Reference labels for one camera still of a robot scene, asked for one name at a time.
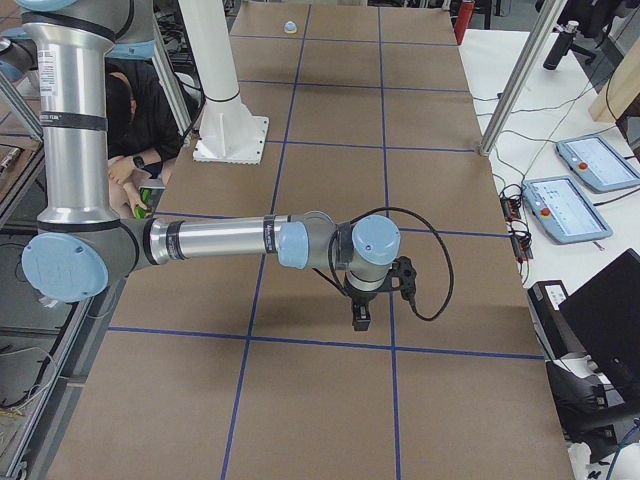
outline blue joint cap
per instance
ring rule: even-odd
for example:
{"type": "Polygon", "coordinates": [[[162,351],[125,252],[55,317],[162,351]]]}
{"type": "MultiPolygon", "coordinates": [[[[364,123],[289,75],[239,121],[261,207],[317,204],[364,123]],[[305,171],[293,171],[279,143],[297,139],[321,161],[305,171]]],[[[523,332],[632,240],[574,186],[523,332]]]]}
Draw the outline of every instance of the blue joint cap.
{"type": "Polygon", "coordinates": [[[387,217],[369,215],[360,220],[351,232],[353,248],[367,262],[389,265],[400,250],[400,230],[387,217]]]}
{"type": "Polygon", "coordinates": [[[70,5],[78,0],[16,0],[16,3],[22,8],[33,10],[34,12],[55,12],[70,5]]]}
{"type": "Polygon", "coordinates": [[[24,75],[20,70],[7,62],[0,62],[0,71],[11,83],[17,82],[24,75]]]}
{"type": "Polygon", "coordinates": [[[153,48],[153,40],[138,43],[118,43],[107,53],[107,57],[121,60],[148,60],[153,57],[153,48]]]}
{"type": "Polygon", "coordinates": [[[283,267],[303,269],[309,260],[309,235],[302,222],[289,222],[280,227],[278,260],[283,267]]]}
{"type": "Polygon", "coordinates": [[[22,270],[31,285],[63,302],[78,302],[97,295],[109,279],[100,255],[66,233],[34,237],[22,251],[22,270]]]}
{"type": "Polygon", "coordinates": [[[22,27],[8,28],[0,33],[4,38],[9,40],[31,40],[31,37],[22,27]]]}

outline black screen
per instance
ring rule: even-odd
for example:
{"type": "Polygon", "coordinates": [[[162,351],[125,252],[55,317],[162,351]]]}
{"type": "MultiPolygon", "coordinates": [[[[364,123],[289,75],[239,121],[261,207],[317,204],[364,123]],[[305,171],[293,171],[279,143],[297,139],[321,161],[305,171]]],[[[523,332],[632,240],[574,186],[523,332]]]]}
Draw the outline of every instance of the black screen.
{"type": "Polygon", "coordinates": [[[560,311],[622,398],[640,398],[640,256],[624,252],[560,311]]]}

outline tablet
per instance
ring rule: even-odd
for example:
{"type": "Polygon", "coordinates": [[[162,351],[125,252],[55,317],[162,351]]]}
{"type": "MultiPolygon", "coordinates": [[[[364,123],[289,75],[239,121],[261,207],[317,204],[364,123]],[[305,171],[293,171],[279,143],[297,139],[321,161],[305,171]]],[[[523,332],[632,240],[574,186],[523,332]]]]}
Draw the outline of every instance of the tablet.
{"type": "Polygon", "coordinates": [[[533,215],[558,243],[586,242],[613,234],[570,176],[526,180],[523,187],[533,215]]]}
{"type": "Polygon", "coordinates": [[[556,150],[569,168],[596,192],[640,185],[640,173],[599,135],[560,141],[556,150]]]}

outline person in black clothing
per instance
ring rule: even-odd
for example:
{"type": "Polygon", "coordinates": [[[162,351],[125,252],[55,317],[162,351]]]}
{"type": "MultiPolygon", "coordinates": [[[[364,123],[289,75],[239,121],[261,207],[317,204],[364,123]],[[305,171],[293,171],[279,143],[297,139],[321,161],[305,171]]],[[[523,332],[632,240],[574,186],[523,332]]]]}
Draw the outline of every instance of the person in black clothing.
{"type": "MultiPolygon", "coordinates": [[[[178,126],[152,65],[111,60],[106,64],[109,200],[121,217],[146,209],[138,188],[161,176],[166,185],[182,147],[178,126]]],[[[195,101],[183,90],[191,117],[195,101]]]]}

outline blue cable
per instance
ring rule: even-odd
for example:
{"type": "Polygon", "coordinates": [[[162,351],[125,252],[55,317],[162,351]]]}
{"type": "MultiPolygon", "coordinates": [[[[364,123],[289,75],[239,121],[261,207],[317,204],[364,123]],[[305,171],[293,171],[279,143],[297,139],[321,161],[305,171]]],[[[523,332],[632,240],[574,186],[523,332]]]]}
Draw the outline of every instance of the blue cable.
{"type": "Polygon", "coordinates": [[[629,439],[631,438],[631,436],[636,433],[638,431],[638,429],[640,429],[640,419],[636,418],[633,421],[636,425],[634,427],[631,428],[631,430],[629,430],[627,432],[627,434],[624,436],[624,438],[622,439],[622,441],[618,444],[618,448],[616,449],[616,453],[613,456],[613,460],[611,461],[611,465],[609,466],[609,472],[607,473],[607,478],[606,480],[611,480],[611,475],[613,474],[613,467],[616,464],[616,461],[618,460],[618,456],[620,455],[620,452],[622,451],[622,449],[624,447],[627,446],[627,442],[629,441],[629,439]]]}

